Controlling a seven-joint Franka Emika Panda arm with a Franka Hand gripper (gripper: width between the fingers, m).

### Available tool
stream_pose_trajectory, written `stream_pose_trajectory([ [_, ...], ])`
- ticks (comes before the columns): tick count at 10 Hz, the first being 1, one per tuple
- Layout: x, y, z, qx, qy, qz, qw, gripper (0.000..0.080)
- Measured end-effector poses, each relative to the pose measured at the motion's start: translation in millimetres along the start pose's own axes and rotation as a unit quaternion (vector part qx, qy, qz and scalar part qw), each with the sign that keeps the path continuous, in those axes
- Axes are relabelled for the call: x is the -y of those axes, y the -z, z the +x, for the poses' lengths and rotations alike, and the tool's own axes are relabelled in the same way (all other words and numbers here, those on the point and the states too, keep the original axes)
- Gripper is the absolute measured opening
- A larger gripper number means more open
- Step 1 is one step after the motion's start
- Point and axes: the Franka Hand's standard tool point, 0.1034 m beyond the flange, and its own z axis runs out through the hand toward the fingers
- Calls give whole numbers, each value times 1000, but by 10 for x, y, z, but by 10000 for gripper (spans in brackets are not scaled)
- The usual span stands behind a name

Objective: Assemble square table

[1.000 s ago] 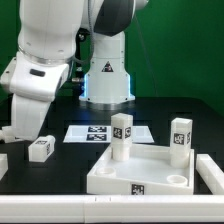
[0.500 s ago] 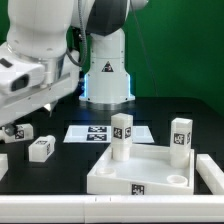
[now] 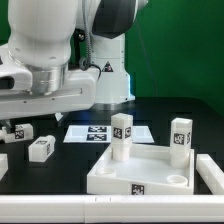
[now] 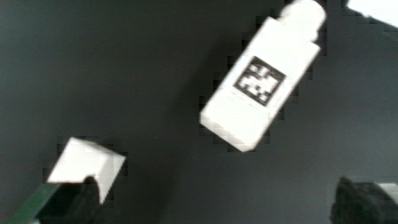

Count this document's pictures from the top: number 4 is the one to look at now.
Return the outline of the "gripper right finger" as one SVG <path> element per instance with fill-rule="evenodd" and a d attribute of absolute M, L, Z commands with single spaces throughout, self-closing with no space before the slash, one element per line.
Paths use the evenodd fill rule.
<path fill-rule="evenodd" d="M 355 182 L 335 186 L 331 224 L 398 224 L 398 183 Z"/>

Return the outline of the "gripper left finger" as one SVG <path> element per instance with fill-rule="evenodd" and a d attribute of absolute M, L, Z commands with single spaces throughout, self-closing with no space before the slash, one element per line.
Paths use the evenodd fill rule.
<path fill-rule="evenodd" d="M 38 211 L 40 224 L 102 224 L 99 187 L 92 176 L 63 183 Z"/>

